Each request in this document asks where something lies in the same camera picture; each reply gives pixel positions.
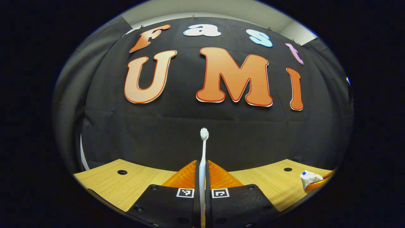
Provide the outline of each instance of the white letter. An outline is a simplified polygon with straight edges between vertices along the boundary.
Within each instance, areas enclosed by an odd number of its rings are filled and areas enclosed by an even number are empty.
[[[189,37],[197,37],[201,35],[206,37],[217,37],[221,34],[218,32],[218,27],[212,24],[196,24],[188,28],[189,29],[184,31],[183,34]]]

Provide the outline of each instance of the toothpaste tube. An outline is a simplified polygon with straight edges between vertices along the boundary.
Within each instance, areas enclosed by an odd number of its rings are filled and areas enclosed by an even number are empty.
[[[308,170],[300,174],[301,181],[303,182],[304,191],[307,190],[309,184],[323,180],[322,176]]]

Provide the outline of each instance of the screw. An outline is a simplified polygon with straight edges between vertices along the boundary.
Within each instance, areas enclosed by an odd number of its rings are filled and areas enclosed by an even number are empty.
[[[137,211],[139,211],[139,212],[142,211],[142,208],[140,208],[140,207],[138,207],[138,206],[135,206],[134,209],[137,210]]]

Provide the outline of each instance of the pink letter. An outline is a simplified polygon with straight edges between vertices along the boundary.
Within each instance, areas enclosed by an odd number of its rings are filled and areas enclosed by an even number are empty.
[[[292,55],[294,55],[295,59],[297,59],[297,61],[301,64],[304,65],[304,61],[302,59],[300,59],[300,57],[298,56],[298,51],[289,43],[286,43],[286,45],[290,48]]]

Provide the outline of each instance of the letter m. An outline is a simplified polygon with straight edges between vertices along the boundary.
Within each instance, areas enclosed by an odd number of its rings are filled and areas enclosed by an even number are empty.
[[[250,81],[250,91],[245,100],[250,105],[269,107],[273,99],[269,94],[267,80],[267,59],[248,55],[242,67],[239,67],[230,54],[222,48],[205,47],[200,50],[206,58],[204,87],[196,97],[202,102],[219,103],[225,99],[225,93],[220,89],[220,78],[224,81],[229,95],[238,102]]]

